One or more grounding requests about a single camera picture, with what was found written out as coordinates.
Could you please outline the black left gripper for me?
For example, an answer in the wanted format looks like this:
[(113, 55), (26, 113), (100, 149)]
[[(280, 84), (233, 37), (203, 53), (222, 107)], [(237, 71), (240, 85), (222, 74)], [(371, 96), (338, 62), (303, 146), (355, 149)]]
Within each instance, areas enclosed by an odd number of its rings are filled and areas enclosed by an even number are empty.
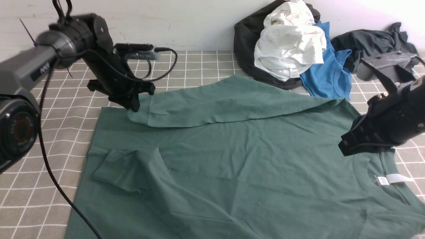
[(90, 49), (82, 59), (95, 76), (94, 80), (89, 80), (87, 88), (106, 95), (110, 102), (127, 110), (139, 111), (139, 94), (155, 93), (155, 85), (133, 76), (129, 66), (116, 54)]

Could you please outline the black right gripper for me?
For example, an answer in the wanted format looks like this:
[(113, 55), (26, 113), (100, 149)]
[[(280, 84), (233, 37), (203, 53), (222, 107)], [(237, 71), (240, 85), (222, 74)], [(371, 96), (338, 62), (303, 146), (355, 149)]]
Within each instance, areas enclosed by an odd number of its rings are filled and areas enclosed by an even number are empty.
[(378, 94), (368, 106), (341, 136), (338, 146), (344, 156), (383, 152), (419, 135), (419, 93)]

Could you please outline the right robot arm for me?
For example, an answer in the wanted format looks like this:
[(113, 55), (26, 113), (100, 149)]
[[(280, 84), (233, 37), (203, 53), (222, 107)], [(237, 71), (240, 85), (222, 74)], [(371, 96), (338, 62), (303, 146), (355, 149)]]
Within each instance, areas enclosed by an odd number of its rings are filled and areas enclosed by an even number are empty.
[(367, 104), (367, 113), (341, 136), (338, 146), (344, 156), (383, 152), (425, 131), (424, 77), (393, 93), (375, 95)]

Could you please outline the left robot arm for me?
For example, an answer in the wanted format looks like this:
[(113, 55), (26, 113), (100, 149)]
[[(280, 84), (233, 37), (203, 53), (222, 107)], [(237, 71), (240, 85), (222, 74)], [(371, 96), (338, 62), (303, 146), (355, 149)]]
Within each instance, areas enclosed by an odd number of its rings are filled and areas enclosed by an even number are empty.
[(95, 75), (87, 87), (120, 106), (137, 111), (137, 95), (153, 94), (155, 86), (131, 75), (126, 63), (149, 59), (155, 53), (150, 44), (113, 44), (106, 21), (96, 14), (67, 16), (50, 24), (34, 47), (23, 50), (0, 66), (1, 89), (1, 172), (25, 156), (41, 128), (41, 107), (31, 90), (55, 69), (66, 69), (83, 59)]

